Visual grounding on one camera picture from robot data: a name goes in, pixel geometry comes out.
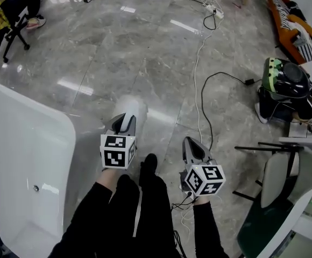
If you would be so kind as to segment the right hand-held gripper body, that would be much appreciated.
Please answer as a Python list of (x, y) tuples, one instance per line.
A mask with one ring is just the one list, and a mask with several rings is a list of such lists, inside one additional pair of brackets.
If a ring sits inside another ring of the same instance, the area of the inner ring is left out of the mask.
[(190, 197), (216, 195), (224, 184), (223, 168), (215, 159), (189, 164), (180, 172), (180, 189)]

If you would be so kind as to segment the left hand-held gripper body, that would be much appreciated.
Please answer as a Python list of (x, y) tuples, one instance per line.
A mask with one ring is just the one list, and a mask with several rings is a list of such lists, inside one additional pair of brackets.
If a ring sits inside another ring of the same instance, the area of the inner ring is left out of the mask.
[(101, 134), (100, 153), (103, 168), (126, 170), (136, 154), (136, 137), (106, 130)]

